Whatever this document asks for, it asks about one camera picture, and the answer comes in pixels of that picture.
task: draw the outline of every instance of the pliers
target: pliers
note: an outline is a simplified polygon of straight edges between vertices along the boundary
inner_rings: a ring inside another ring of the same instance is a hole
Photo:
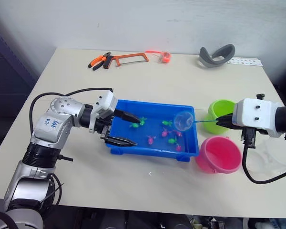
[[[88,64],[88,68],[91,68],[92,66],[94,66],[97,62],[100,62],[98,63],[96,66],[94,66],[92,68],[92,70],[97,70],[99,69],[103,64],[104,62],[106,61],[107,57],[110,56],[110,52],[107,52],[105,53],[103,56],[99,56],[98,58],[95,58],[93,61],[90,62],[90,64]]]

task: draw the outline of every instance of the white table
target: white table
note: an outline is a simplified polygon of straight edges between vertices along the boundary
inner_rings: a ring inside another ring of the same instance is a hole
[[[204,69],[197,56],[173,54],[169,64],[149,54],[148,63],[135,63],[93,72],[87,64],[107,51],[57,49],[0,147],[0,198],[22,159],[30,140],[29,106],[43,92],[67,93],[87,87],[113,87],[118,99],[191,105],[197,120],[211,102],[255,98],[281,102],[262,67],[225,64]],[[127,54],[112,52],[113,55]],[[94,103],[100,92],[74,96]],[[33,117],[47,110],[53,96],[36,103]],[[206,137],[197,125],[199,144]],[[243,150],[241,132],[224,134]],[[267,185],[251,183],[242,169],[224,175],[201,172],[194,159],[111,155],[99,134],[73,128],[61,154],[74,162],[58,161],[56,174],[64,183],[62,205],[170,212],[230,217],[286,217],[286,177]]]

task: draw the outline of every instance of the black cable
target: black cable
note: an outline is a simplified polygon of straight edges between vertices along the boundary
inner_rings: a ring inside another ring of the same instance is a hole
[[[247,169],[247,166],[246,166],[246,160],[247,160],[247,152],[248,152],[248,144],[245,143],[245,146],[244,146],[244,152],[243,152],[243,161],[242,161],[242,164],[243,164],[243,169],[244,169],[244,172],[246,174],[246,176],[248,177],[249,180],[251,180],[253,183],[255,184],[259,184],[259,185],[262,185],[262,184],[268,184],[268,183],[271,183],[271,182],[274,182],[276,180],[279,180],[283,177],[286,177],[286,172],[285,173],[282,173],[281,175],[278,175],[274,178],[271,178],[269,180],[262,180],[262,181],[259,181],[259,180],[254,180],[249,172],[248,172],[248,169]]]
[[[55,180],[56,180],[56,182],[58,184],[58,187],[59,187],[59,196],[58,196],[58,199],[57,199],[57,202],[56,202],[56,205],[58,205],[59,202],[61,201],[61,195],[62,195],[61,182],[59,181],[58,177],[54,173],[52,175],[55,178]]]
[[[0,219],[9,229],[19,229],[13,219],[6,213],[0,211]]]
[[[77,90],[77,91],[75,91],[75,92],[67,93],[66,96],[70,96],[70,95],[77,94],[77,93],[80,93],[80,92],[87,92],[87,91],[111,91],[111,92],[113,92],[113,89],[110,88],[110,87],[85,88],[85,89]]]
[[[30,131],[31,131],[31,134],[33,134],[33,130],[34,130],[34,127],[33,127],[33,108],[34,108],[34,105],[35,105],[35,103],[36,103],[36,101],[37,101],[38,99],[40,99],[41,97],[46,96],[46,95],[59,95],[59,96],[64,96],[64,95],[61,94],[61,93],[47,92],[47,93],[42,93],[42,94],[36,96],[35,99],[33,99],[32,103],[31,103],[31,106],[30,106],[30,111],[29,111],[29,122],[30,122]]]

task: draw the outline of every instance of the blue plastic tray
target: blue plastic tray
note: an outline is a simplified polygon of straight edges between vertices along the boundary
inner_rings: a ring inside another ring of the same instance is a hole
[[[128,100],[119,100],[118,109],[128,111],[139,118],[146,118],[144,125],[139,125],[138,128],[131,127],[131,123],[123,121],[120,118],[115,118],[112,123],[110,136],[125,137],[134,142],[137,146],[119,147],[107,144],[111,148],[112,154],[139,154],[146,156],[161,156],[175,158],[178,161],[189,162],[191,156],[199,155],[198,139],[196,125],[187,131],[182,132],[182,137],[177,137],[178,145],[182,150],[177,151],[176,144],[168,143],[169,138],[175,138],[176,133],[172,131],[172,127],[164,126],[162,121],[173,121],[174,116],[181,111],[188,111],[194,114],[194,108],[191,106],[171,105],[171,104],[154,104],[145,102],[135,102]],[[162,137],[163,128],[172,131],[167,137]],[[155,136],[154,143],[148,144],[147,136]]]

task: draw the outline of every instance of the toy fish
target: toy fish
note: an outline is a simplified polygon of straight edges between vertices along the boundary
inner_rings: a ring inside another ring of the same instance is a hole
[[[167,125],[167,126],[172,126],[173,122],[172,121],[162,121],[163,125]]]
[[[168,143],[175,144],[175,143],[178,143],[178,140],[177,140],[176,137],[175,138],[170,138],[170,139],[168,139]]]
[[[168,135],[168,133],[170,133],[171,131],[168,131],[167,129],[163,128],[163,131],[162,131],[162,137],[166,137]]]
[[[147,136],[148,137],[148,140],[147,140],[147,143],[149,145],[152,145],[153,144],[153,140],[156,138],[155,136],[154,137],[151,137],[151,136]]]
[[[147,118],[140,118],[140,125],[144,125],[145,124],[145,121],[147,120]]]
[[[176,135],[178,137],[182,137],[182,132],[178,131],[178,130],[173,130],[174,132],[176,132]]]
[[[138,128],[138,127],[139,127],[139,124],[137,124],[137,123],[131,123],[131,125],[130,125],[129,127]]]
[[[177,151],[182,151],[181,145],[177,145],[176,150],[177,150]]]

